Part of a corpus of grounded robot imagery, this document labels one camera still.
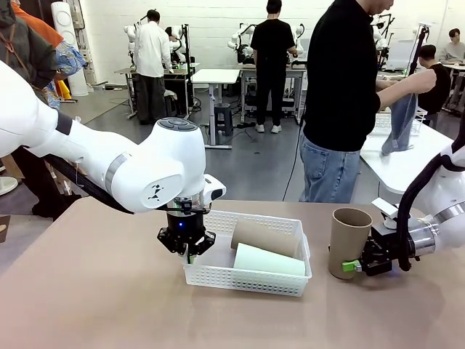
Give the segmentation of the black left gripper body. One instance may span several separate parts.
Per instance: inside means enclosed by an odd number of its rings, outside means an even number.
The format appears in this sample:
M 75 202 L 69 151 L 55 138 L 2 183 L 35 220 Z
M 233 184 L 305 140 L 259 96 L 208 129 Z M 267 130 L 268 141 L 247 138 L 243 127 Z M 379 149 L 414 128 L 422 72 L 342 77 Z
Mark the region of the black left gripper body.
M 206 229 L 203 224 L 203 215 L 195 213 L 192 215 L 173 215 L 171 212 L 167 214 L 167 228 L 177 229 L 185 234 L 189 244 L 189 252 L 195 243 L 203 238 Z

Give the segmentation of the person's right hand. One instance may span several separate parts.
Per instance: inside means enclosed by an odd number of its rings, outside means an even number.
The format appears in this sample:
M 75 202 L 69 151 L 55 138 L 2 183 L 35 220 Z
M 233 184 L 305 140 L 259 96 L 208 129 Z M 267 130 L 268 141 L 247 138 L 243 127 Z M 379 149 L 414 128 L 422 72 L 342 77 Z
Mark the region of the person's right hand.
M 416 94 L 423 94 L 432 90 L 437 81 L 437 76 L 434 70 L 426 69 L 412 75 L 414 79 L 414 92 Z

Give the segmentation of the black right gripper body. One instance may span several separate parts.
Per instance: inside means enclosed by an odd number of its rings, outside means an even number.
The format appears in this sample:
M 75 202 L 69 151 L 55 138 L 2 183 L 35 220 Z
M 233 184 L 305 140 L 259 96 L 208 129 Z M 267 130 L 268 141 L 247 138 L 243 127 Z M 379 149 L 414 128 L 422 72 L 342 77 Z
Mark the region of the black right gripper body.
M 399 255 L 399 238 L 396 232 L 376 232 L 376 242 L 381 247 L 381 257 L 376 275 L 392 271 L 393 262 Z

